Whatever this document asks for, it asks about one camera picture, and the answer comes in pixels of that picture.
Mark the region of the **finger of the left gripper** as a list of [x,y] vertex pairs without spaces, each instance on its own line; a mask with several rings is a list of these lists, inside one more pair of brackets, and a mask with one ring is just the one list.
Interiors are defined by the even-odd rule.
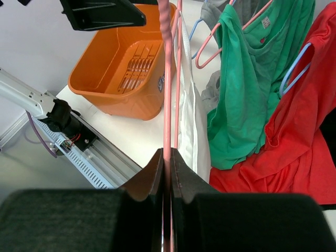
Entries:
[[74,30],[95,31],[146,25],[145,14],[130,1],[61,1]]

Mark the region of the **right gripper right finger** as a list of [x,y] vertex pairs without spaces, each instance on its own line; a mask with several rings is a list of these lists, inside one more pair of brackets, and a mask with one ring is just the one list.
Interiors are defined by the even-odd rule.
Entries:
[[323,206],[303,194],[220,193],[171,151],[175,251],[335,251]]

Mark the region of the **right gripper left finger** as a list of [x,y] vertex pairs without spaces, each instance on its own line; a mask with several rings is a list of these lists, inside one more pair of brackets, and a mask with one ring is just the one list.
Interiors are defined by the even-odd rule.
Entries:
[[1,205],[1,251],[160,251],[163,151],[116,189],[20,190]]

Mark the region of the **white tank top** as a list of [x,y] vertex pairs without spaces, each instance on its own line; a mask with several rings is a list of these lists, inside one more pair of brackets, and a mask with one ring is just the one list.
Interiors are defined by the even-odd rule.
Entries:
[[184,185],[196,194],[210,188],[211,161],[206,114],[193,79],[190,41],[182,13],[173,38],[172,75],[171,147],[179,151],[187,165]]

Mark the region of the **pink wire hanger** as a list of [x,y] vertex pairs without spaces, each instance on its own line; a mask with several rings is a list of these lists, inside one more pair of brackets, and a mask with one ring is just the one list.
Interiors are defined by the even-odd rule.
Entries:
[[164,126],[163,126],[163,250],[174,251],[173,218],[171,203],[171,109],[172,109],[172,56],[173,38],[182,11],[182,1],[177,2],[174,22],[171,24],[170,2],[158,1],[160,30],[164,41]]

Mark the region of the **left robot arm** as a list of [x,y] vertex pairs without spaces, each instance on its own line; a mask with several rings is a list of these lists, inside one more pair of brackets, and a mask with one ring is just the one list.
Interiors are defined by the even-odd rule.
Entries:
[[[156,1],[61,1],[74,30],[90,32],[117,27],[144,26],[145,14],[137,4],[157,4]],[[48,125],[53,132],[68,137],[80,133],[83,125],[71,114],[70,105],[36,89],[1,70],[1,96],[26,110],[31,116]]]

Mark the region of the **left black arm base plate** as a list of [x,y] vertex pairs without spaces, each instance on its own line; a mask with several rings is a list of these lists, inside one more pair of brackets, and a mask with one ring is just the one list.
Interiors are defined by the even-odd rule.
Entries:
[[93,131],[72,114],[62,133],[65,135],[66,139],[60,146],[66,153],[71,151],[74,146],[83,152],[92,146],[94,141],[98,138]]

